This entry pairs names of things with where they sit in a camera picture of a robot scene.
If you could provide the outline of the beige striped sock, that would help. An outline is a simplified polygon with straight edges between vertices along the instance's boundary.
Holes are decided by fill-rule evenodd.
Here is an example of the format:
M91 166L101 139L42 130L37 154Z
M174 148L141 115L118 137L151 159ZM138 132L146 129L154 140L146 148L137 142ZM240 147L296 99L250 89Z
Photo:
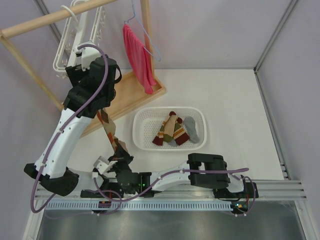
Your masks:
M175 124L178 116L174 111L171 111L165 121L162 123L159 132L153 139L152 143L157 146L162 146L164 142L169 143L173 140Z
M174 132L172 136L173 140L178 146L181 146L190 139L186 130L183 128L182 123L183 120L180 117L178 117L175 121Z

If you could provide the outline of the grey sock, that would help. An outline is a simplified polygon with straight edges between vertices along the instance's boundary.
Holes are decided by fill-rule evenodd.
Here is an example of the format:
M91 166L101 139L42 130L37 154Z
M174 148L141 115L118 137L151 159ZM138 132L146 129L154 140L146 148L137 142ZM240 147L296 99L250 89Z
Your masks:
M177 143L176 143L176 141L173 139L173 140L171 140L170 142L168 142L168 144L170 145L170 146L172 146L172 147L177 147L178 145L177 145Z
M197 144L200 141L196 130L195 119L191 116L187 116L183 120L183 124L186 128L187 134L189 135L189 140L193 144Z

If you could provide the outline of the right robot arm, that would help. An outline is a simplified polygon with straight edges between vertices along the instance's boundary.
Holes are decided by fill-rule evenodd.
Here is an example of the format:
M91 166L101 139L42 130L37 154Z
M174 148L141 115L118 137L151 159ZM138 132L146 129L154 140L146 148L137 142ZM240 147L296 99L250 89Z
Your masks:
M109 172L115 173L125 194L138 198L153 198L180 185L212 190L218 199L254 199L259 196L256 183L244 175L249 168L230 170L221 155L190 153L182 164L154 172L133 172L129 166L132 160L130 155L111 158Z

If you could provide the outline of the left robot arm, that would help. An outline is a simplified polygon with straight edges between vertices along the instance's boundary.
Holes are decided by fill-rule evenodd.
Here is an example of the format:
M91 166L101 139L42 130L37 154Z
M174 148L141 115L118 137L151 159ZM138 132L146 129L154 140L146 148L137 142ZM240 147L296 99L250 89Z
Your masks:
M67 123L64 130L60 128L98 89L105 74L105 59L98 57L82 70L81 65L66 67L67 76L72 88L64 100L64 108L56 130L59 136L49 153L44 152L35 163L28 163L24 172L33 179L38 179L40 185L47 191L59 196L69 195L79 182L79 175L72 172L67 163L80 136L95 118L97 111L109 107L116 96L115 84L121 81L116 76L120 71L117 62L107 57L108 74L104 86L80 113Z

